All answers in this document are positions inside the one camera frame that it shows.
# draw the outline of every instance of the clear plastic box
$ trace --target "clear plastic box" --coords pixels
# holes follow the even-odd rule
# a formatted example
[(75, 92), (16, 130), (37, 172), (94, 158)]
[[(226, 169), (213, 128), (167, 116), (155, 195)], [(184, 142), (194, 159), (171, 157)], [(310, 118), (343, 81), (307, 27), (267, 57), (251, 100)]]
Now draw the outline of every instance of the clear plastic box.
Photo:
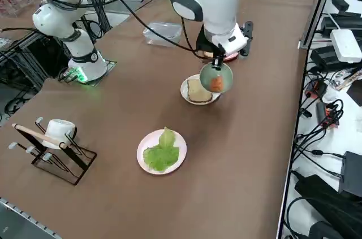
[[(182, 33), (181, 25), (175, 23), (150, 23), (149, 28), (163, 35), (174, 43), (179, 43)], [(156, 36), (149, 29), (144, 29), (143, 35), (146, 38), (148, 44), (160, 45), (166, 47), (174, 47), (173, 44), (167, 42), (163, 38)]]

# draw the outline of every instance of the table surface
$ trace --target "table surface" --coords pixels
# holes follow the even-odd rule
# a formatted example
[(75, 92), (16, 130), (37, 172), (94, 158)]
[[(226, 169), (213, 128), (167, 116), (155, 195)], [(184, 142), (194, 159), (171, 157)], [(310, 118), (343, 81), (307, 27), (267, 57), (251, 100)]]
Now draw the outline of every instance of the table surface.
[[(46, 81), (0, 131), (0, 193), (63, 238), (272, 238), (277, 233), (305, 52), (297, 43), (313, 0), (240, 0), (239, 22), (255, 24), (251, 54), (230, 64), (233, 88), (193, 106), (180, 85), (202, 63), (192, 54), (147, 45), (134, 19), (96, 47), (115, 69), (96, 88)], [(180, 23), (169, 0), (140, 10), (146, 22)], [(191, 42), (200, 23), (187, 22)], [(11, 128), (61, 118), (98, 157), (72, 186), (31, 166)], [(187, 142), (183, 165), (167, 176), (136, 160), (148, 133), (169, 127)]]

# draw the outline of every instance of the bread slice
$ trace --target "bread slice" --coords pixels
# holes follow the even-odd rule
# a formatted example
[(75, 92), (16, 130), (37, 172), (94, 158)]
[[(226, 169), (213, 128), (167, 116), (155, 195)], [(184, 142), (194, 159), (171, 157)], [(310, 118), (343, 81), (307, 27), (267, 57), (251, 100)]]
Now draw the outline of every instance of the bread slice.
[(187, 80), (187, 86), (187, 97), (191, 102), (203, 103), (213, 99), (213, 94), (204, 89), (200, 80)]

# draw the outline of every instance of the white plate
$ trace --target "white plate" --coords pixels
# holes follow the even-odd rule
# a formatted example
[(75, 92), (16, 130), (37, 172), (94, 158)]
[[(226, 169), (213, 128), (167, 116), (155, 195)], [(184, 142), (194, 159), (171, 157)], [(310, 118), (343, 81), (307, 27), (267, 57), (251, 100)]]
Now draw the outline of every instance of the white plate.
[(164, 175), (164, 174), (171, 173), (172, 171), (175, 171), (179, 166), (181, 166), (181, 164), (183, 163), (183, 161), (185, 160), (185, 157), (186, 157), (187, 146), (186, 146), (185, 139), (183, 139), (181, 134), (173, 131), (176, 135), (176, 141), (175, 141), (174, 146), (179, 148), (179, 159), (177, 160), (177, 162), (174, 163), (172, 166), (168, 167), (164, 172), (153, 170), (145, 163), (145, 161), (143, 159), (143, 152), (146, 149), (148, 149), (149, 147), (158, 145), (158, 139), (160, 138), (161, 134), (163, 134), (163, 132), (164, 132), (164, 130), (157, 130), (152, 133), (149, 133), (145, 138), (142, 139), (142, 141), (138, 145), (138, 149), (137, 149), (138, 164), (141, 166), (141, 168), (144, 171), (154, 174), (154, 175)]
[(208, 105), (208, 104), (216, 101), (216, 99), (217, 99), (218, 97), (220, 97), (220, 95), (221, 95), (220, 93), (212, 93), (213, 98), (212, 98), (212, 100), (209, 101), (209, 102), (191, 102), (191, 101), (188, 99), (188, 96), (187, 96), (187, 95), (188, 95), (188, 85), (187, 85), (187, 81), (188, 81), (188, 80), (199, 80), (199, 79), (200, 79), (200, 74), (196, 74), (196, 75), (190, 76), (189, 78), (187, 78), (186, 80), (183, 81), (183, 83), (182, 83), (182, 85), (181, 85), (181, 89), (180, 89), (182, 97), (183, 97), (186, 101), (188, 101), (189, 103), (191, 103), (191, 104), (193, 104), (193, 105)]

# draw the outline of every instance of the wooden stick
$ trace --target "wooden stick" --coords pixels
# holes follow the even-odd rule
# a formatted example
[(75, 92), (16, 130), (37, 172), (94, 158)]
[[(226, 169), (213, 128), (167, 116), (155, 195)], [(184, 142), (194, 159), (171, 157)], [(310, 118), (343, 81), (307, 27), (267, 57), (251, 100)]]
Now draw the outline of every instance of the wooden stick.
[(44, 140), (44, 141), (47, 141), (47, 142), (53, 144), (54, 146), (60, 147), (61, 149), (66, 149), (66, 148), (67, 148), (67, 145), (64, 144), (63, 142), (59, 142), (59, 141), (57, 141), (57, 140), (55, 140), (55, 139), (52, 139), (52, 138), (50, 138), (50, 137), (48, 137), (48, 136), (45, 136), (45, 135), (41, 134), (41, 133), (37, 133), (37, 132), (35, 132), (35, 131), (33, 131), (33, 130), (30, 130), (30, 129), (24, 127), (24, 126), (21, 126), (20, 124), (15, 124), (15, 123), (14, 123), (12, 126), (13, 126), (15, 129), (19, 130), (19, 131), (22, 131), (22, 132), (24, 132), (24, 133), (31, 134), (33, 137), (37, 137), (37, 138), (39, 138), (39, 139), (42, 139), (42, 140)]

